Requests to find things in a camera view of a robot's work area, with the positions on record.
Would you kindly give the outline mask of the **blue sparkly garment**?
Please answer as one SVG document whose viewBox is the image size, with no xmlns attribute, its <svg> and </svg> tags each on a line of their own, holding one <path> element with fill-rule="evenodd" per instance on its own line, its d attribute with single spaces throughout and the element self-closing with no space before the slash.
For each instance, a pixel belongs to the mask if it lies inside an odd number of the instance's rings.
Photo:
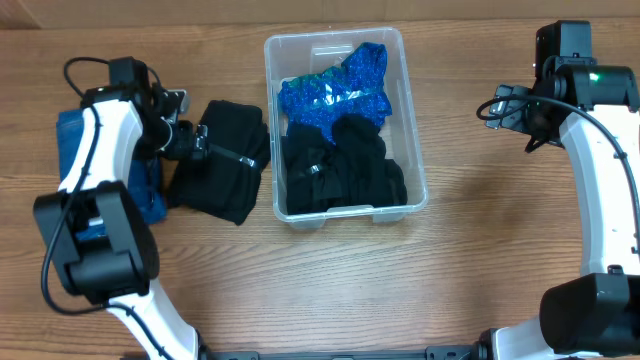
<svg viewBox="0 0 640 360">
<path fill-rule="evenodd" d="M 333 124 L 348 114 L 360 115 L 376 127 L 393 114 L 384 90 L 386 46 L 364 42 L 340 65 L 282 83 L 278 101 L 289 122 L 320 130 L 333 140 Z"/>
</svg>

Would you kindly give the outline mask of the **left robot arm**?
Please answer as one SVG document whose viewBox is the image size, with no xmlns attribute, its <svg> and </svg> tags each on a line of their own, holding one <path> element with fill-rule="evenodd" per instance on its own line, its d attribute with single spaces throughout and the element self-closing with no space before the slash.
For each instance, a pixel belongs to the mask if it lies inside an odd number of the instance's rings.
<svg viewBox="0 0 640 360">
<path fill-rule="evenodd" d="M 131 163 L 156 156 L 206 157 L 207 129 L 179 120 L 189 106 L 183 90 L 168 90 L 133 57 L 106 61 L 109 82 L 77 93 L 83 133 L 58 190 L 36 198 L 33 214 L 46 244 L 41 292 L 66 316 L 49 290 L 56 271 L 68 294 L 89 302 L 85 313 L 108 311 L 150 359 L 210 359 L 200 333 L 178 313 L 158 280 L 155 239 L 128 190 Z"/>
</svg>

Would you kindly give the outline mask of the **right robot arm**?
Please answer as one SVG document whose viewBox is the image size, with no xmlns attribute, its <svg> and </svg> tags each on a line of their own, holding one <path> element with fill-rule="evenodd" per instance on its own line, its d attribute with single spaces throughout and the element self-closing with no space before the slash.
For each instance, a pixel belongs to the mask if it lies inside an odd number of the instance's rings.
<svg viewBox="0 0 640 360">
<path fill-rule="evenodd" d="M 639 351 L 639 87 L 601 65 L 591 26 L 560 20 L 536 34 L 532 87 L 501 85 L 477 109 L 487 127 L 569 157 L 579 202 L 578 278 L 547 290 L 532 319 L 485 331 L 471 359 L 603 359 Z"/>
</svg>

